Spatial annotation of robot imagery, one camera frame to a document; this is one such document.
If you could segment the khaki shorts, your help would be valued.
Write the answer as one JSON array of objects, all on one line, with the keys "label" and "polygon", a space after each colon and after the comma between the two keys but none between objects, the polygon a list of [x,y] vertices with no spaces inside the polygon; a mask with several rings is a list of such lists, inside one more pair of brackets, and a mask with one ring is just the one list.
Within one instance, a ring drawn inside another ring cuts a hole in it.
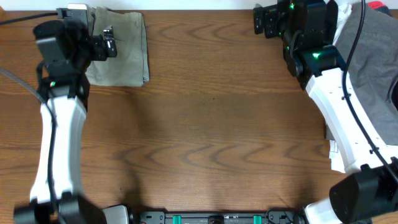
[{"label": "khaki shorts", "polygon": [[140,12],[121,14],[102,7],[93,9],[93,13],[93,34],[102,34],[106,27],[112,26],[118,54],[103,62],[91,62],[86,71],[89,83],[140,87],[148,82],[150,73],[144,16]]}]

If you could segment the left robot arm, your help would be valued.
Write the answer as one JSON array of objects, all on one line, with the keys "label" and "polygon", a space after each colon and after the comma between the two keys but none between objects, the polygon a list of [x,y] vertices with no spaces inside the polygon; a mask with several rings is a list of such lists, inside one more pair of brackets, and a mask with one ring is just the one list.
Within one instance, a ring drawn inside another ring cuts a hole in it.
[{"label": "left robot arm", "polygon": [[84,195],[80,173],[81,135],[88,110],[93,61],[117,56],[112,26],[93,35],[79,19],[48,21],[33,30],[43,60],[36,68],[42,143],[30,202],[14,209],[15,223],[127,223]]}]

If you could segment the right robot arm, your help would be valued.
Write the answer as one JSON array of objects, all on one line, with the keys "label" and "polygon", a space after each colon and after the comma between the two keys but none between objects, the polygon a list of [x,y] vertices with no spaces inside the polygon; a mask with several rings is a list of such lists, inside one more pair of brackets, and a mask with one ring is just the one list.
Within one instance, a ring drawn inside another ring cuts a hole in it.
[{"label": "right robot arm", "polygon": [[333,41],[338,25],[334,1],[278,1],[256,5],[254,31],[279,37],[291,75],[315,102],[338,146],[345,179],[329,196],[271,223],[370,223],[397,210],[397,149],[377,133],[349,78],[350,59]]}]

